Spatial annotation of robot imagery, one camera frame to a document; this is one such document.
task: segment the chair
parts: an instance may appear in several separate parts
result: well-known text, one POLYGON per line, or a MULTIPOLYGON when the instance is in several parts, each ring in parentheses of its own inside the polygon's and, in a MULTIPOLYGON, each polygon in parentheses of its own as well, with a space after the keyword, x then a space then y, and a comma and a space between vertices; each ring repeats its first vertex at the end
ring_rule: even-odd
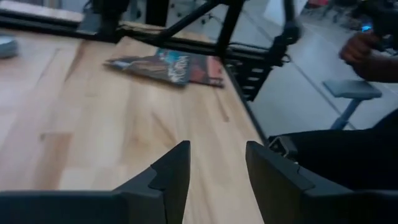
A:
POLYGON ((333 123, 330 129, 341 130, 348 124, 349 118, 364 100, 380 98, 382 93, 366 81, 328 80, 323 82, 326 89, 335 98, 351 99, 348 107, 333 123))

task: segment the wooden tabletop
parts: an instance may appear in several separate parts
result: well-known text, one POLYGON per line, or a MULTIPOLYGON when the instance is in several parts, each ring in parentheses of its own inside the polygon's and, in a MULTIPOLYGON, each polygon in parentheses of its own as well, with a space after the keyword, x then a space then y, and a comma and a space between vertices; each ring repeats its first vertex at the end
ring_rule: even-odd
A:
POLYGON ((227 75, 178 90, 105 69, 113 44, 4 32, 20 52, 0 60, 0 190, 114 189, 190 140, 184 223, 263 223, 244 159, 260 138, 227 75))

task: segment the person's leg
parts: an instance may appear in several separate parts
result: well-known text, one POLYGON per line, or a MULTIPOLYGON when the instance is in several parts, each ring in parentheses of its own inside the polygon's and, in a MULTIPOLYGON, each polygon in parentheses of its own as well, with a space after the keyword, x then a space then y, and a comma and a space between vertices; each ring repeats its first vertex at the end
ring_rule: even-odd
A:
POLYGON ((350 189, 398 189, 394 132, 326 130, 284 136, 297 147, 298 163, 318 175, 350 189))

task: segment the person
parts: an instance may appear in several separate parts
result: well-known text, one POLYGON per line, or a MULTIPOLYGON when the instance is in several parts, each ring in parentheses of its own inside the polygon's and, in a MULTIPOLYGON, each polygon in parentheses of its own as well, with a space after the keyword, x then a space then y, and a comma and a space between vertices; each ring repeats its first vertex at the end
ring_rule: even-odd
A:
MULTIPOLYGON (((372 32, 355 34, 340 57, 367 81, 398 83, 398 58, 373 54, 378 42, 372 32)), ((318 175, 353 190, 398 189, 398 110, 369 129, 284 136, 297 147, 297 162, 318 175)))

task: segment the hand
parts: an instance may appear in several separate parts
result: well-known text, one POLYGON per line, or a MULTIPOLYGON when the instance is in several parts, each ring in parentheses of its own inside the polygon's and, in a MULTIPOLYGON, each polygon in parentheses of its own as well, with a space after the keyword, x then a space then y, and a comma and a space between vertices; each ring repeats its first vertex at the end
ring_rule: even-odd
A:
POLYGON ((357 33, 350 38, 340 51, 340 58, 347 64, 362 63, 372 52, 380 39, 373 32, 357 33))

